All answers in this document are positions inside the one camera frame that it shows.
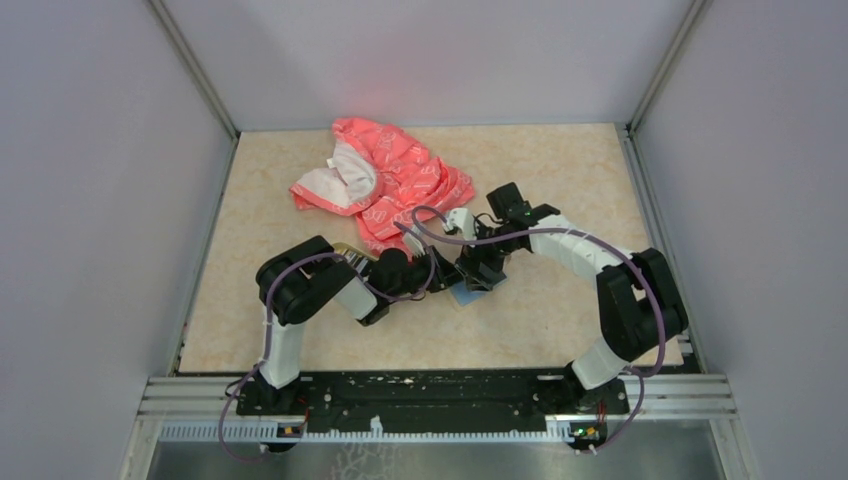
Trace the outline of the beige blue card holder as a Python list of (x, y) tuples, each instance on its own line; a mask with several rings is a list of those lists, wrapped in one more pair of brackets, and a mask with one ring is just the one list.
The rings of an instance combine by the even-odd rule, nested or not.
[(497, 288), (499, 288), (506, 282), (507, 278), (504, 278), (501, 281), (495, 283), (491, 290), (472, 290), (469, 288), (468, 282), (466, 280), (461, 280), (460, 282), (452, 285), (448, 289), (448, 292), (450, 293), (457, 307), (464, 308), (475, 301), (481, 300), (486, 295), (493, 293)]

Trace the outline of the gold card tin box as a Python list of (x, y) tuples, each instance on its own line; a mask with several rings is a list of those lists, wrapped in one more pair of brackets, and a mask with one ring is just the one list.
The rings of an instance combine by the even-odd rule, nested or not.
[(333, 248), (362, 276), (369, 274), (372, 264), (376, 261), (376, 258), (372, 255), (344, 242), (334, 243)]

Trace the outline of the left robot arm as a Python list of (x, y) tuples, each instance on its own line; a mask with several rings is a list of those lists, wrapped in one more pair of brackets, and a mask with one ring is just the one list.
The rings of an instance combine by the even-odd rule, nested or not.
[(266, 261), (255, 277), (266, 331), (258, 379), (260, 399), (277, 414), (300, 399), (305, 323), (334, 301), (362, 326), (370, 326), (402, 301), (447, 290), (462, 274), (436, 249), (408, 256), (390, 248), (374, 258), (318, 235)]

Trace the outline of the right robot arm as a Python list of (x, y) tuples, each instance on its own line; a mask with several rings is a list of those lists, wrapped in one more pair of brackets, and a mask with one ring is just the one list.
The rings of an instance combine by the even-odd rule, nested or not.
[(578, 229), (559, 209), (531, 205), (514, 183), (486, 199), (493, 225), (466, 208), (449, 211), (443, 222), (446, 233), (463, 238), (455, 266), (467, 290), (493, 290), (506, 278), (506, 259), (526, 250), (566, 267), (597, 294), (601, 336), (565, 367), (563, 398), (572, 410), (590, 411), (602, 398), (602, 385), (687, 328), (679, 290), (658, 250), (614, 247)]

